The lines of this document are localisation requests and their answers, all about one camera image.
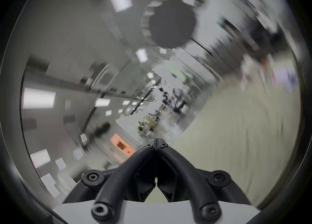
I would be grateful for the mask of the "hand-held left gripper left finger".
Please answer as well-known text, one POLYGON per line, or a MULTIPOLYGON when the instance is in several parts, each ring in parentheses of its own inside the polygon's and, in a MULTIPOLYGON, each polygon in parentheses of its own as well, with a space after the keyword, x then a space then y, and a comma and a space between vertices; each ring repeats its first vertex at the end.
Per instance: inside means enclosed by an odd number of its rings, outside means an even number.
POLYGON ((139 174, 150 161, 153 161, 156 145, 153 142, 132 154, 117 168, 83 172, 79 182, 63 201, 63 204, 81 203, 95 200, 91 207, 91 216, 98 223, 116 224, 120 219, 125 199, 144 202, 155 187, 155 180, 143 182, 150 185, 144 190, 137 185, 139 174))

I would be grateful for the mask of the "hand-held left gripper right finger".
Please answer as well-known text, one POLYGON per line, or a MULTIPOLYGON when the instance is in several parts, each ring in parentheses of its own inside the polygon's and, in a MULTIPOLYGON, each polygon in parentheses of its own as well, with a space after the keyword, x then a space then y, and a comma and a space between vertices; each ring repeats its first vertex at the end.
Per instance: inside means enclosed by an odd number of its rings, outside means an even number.
POLYGON ((194 167, 165 140, 156 139, 157 186, 170 203, 188 201, 195 223, 234 223, 251 215, 251 203, 229 173, 194 167))

